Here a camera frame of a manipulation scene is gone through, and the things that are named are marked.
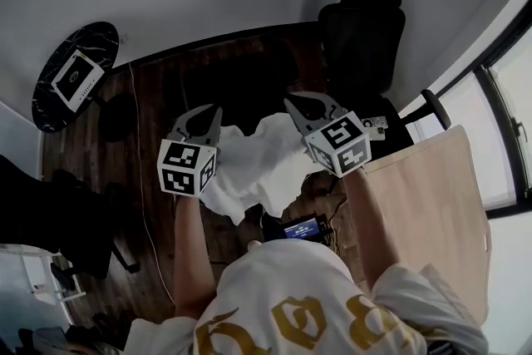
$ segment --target wooden table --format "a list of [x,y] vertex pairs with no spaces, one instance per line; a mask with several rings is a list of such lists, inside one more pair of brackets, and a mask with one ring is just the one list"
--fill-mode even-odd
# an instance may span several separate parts
[[401,260],[415,271],[432,264],[482,324],[491,236],[464,128],[375,160],[366,172]]

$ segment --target round black marble table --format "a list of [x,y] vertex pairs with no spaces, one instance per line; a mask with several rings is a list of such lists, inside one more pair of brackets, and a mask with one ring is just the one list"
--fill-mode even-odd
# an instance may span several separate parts
[[[39,130],[48,133],[61,131],[86,110],[91,101],[95,101],[101,108],[99,127],[104,139],[119,141],[129,135],[136,119],[132,96],[120,94],[105,102],[97,95],[115,63],[118,42],[118,32],[112,24],[94,22],[72,33],[56,49],[42,69],[33,93],[32,115]],[[98,64],[104,75],[74,112],[57,95],[52,81],[76,50]]]

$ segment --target marble tabletop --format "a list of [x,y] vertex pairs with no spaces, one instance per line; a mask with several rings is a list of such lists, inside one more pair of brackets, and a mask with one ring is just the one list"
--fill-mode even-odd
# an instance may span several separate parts
[[[52,54],[35,86],[32,99],[33,121],[44,132],[58,132],[70,125],[91,103],[111,71],[118,54],[118,32],[109,22],[94,22],[72,33]],[[78,49],[104,71],[76,112],[56,94],[52,81]]]

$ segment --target wooden floor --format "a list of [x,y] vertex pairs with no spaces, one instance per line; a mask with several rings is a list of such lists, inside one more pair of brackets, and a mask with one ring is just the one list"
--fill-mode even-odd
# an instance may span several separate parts
[[[326,85],[323,74],[323,58],[319,39],[312,32],[277,35],[293,52],[300,71],[296,90],[323,91]],[[160,191],[157,179],[156,158],[160,140],[164,138],[174,118],[169,117],[163,101],[164,74],[169,70],[188,70],[250,52],[262,51],[259,37],[222,43],[192,52],[167,57],[157,62],[135,67],[135,89],[140,108],[140,154],[144,189],[145,221],[152,235],[159,258],[160,271],[171,288],[173,270],[173,198]],[[129,72],[110,77],[100,96],[109,99],[119,93],[133,93],[133,81]],[[133,203],[131,217],[121,218],[116,243],[128,261],[141,263],[141,271],[128,274],[111,257],[107,279],[99,281],[87,274],[80,274],[81,286],[87,296],[67,304],[77,325],[91,327],[92,316],[105,313],[111,324],[117,323],[124,311],[131,311],[140,318],[160,323],[173,313],[172,303],[160,281],[152,247],[145,232],[142,218],[140,170],[137,160],[139,141],[132,134],[124,141],[107,143],[99,137],[97,122],[99,107],[93,102],[72,125],[44,138],[43,179],[50,180],[55,169],[73,173],[84,180],[90,189],[102,193],[108,182],[117,182],[126,188]],[[327,188],[326,173],[313,176],[303,184],[302,195],[284,212],[284,219],[301,215],[325,213],[330,217],[342,199],[342,186],[337,185],[335,195],[314,198],[318,188]],[[345,204],[332,221],[337,230],[340,255],[352,272],[355,282],[362,283],[363,276],[358,262],[352,221]],[[234,227],[227,217],[202,210],[202,219],[209,247],[209,256],[217,279],[225,264],[238,259],[246,251],[251,239],[262,239],[257,215]]]

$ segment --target person's arm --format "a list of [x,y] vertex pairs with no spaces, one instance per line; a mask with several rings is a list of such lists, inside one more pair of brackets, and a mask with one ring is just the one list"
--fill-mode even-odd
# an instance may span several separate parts
[[200,319],[216,296],[216,286],[207,253],[198,199],[178,199],[174,230],[175,316]]
[[371,289],[388,267],[399,262],[399,255],[364,170],[360,168],[344,176],[343,184],[357,233],[362,271]]

